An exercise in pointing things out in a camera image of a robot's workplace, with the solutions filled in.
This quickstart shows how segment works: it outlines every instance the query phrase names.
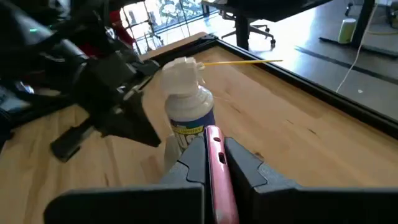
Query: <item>concrete floor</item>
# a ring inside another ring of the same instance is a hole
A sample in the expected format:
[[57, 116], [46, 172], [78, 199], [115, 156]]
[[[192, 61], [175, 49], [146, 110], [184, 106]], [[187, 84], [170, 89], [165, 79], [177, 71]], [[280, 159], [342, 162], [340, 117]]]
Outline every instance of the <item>concrete floor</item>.
[[[277, 64], [301, 75], [315, 83], [321, 84], [330, 90], [336, 91], [343, 81], [348, 68], [331, 63], [313, 55], [326, 56], [351, 65], [356, 56], [356, 50], [346, 47], [337, 47], [320, 42], [319, 37], [336, 39], [340, 30], [341, 21], [345, 18], [346, 1], [334, 0], [322, 6], [297, 14], [276, 23], [269, 21], [256, 21], [252, 24], [268, 24], [271, 33], [275, 35], [276, 47], [271, 49], [269, 39], [264, 39], [259, 34], [251, 34], [249, 39], [250, 51], [266, 59], [283, 59]], [[359, 16], [361, 6], [355, 6], [350, 17]], [[379, 7], [375, 13], [369, 30], [376, 32], [394, 32], [385, 23], [384, 9]], [[223, 20], [217, 14], [172, 29], [160, 34], [165, 44], [177, 41], [198, 32], [212, 33], [222, 36], [231, 32], [233, 21]], [[396, 49], [398, 51], [398, 35], [370, 35], [365, 36], [365, 44], [382, 49]], [[236, 44], [236, 36], [226, 37], [225, 41]], [[390, 80], [397, 79], [397, 60], [380, 57], [361, 52], [356, 64], [370, 73], [377, 73], [380, 77]], [[351, 71], [342, 84], [338, 93], [346, 96], [364, 106], [374, 109], [382, 114], [398, 120], [398, 86], [384, 81], [379, 77], [372, 77], [368, 73]]]

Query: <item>wooden table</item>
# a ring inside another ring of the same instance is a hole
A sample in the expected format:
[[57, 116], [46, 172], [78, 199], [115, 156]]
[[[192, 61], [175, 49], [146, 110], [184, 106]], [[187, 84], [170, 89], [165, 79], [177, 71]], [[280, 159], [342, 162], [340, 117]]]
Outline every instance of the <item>wooden table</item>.
[[[197, 34], [143, 58], [190, 42]], [[219, 47], [197, 61], [240, 60]], [[203, 71], [215, 96], [216, 123], [275, 170], [306, 186], [397, 186], [398, 141], [252, 65]], [[159, 76], [145, 89], [144, 109], [161, 140], [171, 133]], [[16, 130], [0, 155], [0, 223], [42, 223], [48, 202], [76, 188], [156, 183], [164, 142], [153, 148], [92, 134], [66, 164], [49, 144], [87, 114], [71, 106]]]

